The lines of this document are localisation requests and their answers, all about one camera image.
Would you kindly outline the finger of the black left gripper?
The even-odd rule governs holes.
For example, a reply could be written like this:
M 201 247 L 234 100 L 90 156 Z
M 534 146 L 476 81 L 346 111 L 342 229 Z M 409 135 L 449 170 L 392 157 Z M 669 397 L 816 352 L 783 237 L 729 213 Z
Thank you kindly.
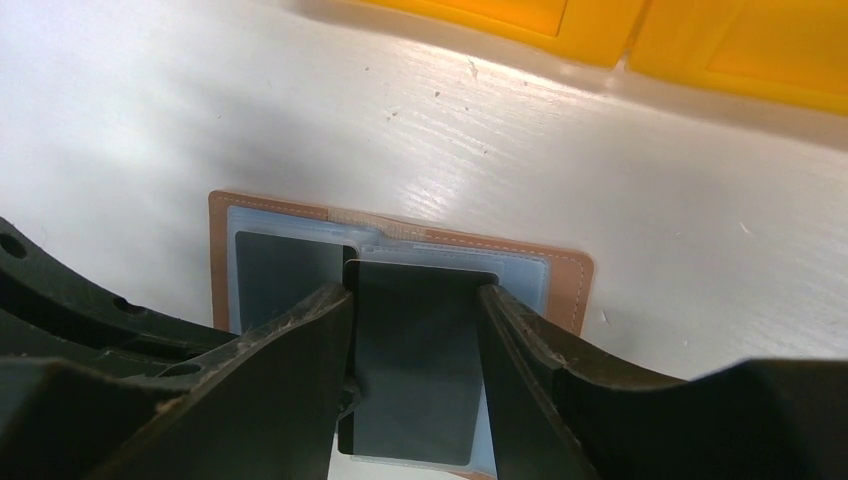
M 1 357 L 60 358 L 119 378 L 155 377 L 232 333 L 129 303 L 1 222 Z

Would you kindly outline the tan leather card holder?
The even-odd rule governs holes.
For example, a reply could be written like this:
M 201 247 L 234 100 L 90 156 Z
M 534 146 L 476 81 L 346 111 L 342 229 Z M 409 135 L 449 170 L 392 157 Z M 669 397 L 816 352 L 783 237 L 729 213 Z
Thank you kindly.
M 592 258 L 583 252 L 223 190 L 209 195 L 208 206 L 213 317 L 215 326 L 222 330 L 238 334 L 252 331 L 243 331 L 238 320 L 235 235 L 242 231 L 352 246 L 358 252 L 353 260 L 491 272 L 499 282 L 490 285 L 505 288 L 544 319 L 575 334 L 583 326 L 595 268 Z M 348 360 L 355 399 L 344 409 L 341 420 L 362 401 L 360 388 L 348 371 Z M 484 374 L 473 458 L 464 469 L 344 454 L 338 449 L 338 427 L 338 452 L 356 461 L 443 471 L 469 479 L 501 479 L 496 470 Z

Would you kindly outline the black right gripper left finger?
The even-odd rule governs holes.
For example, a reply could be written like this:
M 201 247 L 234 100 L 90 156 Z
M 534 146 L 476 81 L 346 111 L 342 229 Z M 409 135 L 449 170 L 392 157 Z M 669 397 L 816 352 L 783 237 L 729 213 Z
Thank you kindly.
M 5 479 L 324 479 L 353 297 L 291 310 L 156 377 L 61 358 L 1 363 Z

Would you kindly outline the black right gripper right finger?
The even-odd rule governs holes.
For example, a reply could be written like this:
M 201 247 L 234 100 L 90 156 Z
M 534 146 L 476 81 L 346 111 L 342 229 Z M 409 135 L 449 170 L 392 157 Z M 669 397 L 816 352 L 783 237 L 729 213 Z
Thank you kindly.
M 843 479 L 847 365 L 749 359 L 694 380 L 607 353 L 505 288 L 478 292 L 501 479 Z

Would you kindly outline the yellow three-compartment plastic bin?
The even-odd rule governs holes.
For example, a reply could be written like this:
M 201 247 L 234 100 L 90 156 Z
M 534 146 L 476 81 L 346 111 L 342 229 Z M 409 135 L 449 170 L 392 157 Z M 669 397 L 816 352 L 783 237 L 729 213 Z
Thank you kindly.
M 556 56 L 844 115 L 844 1 L 387 1 Z

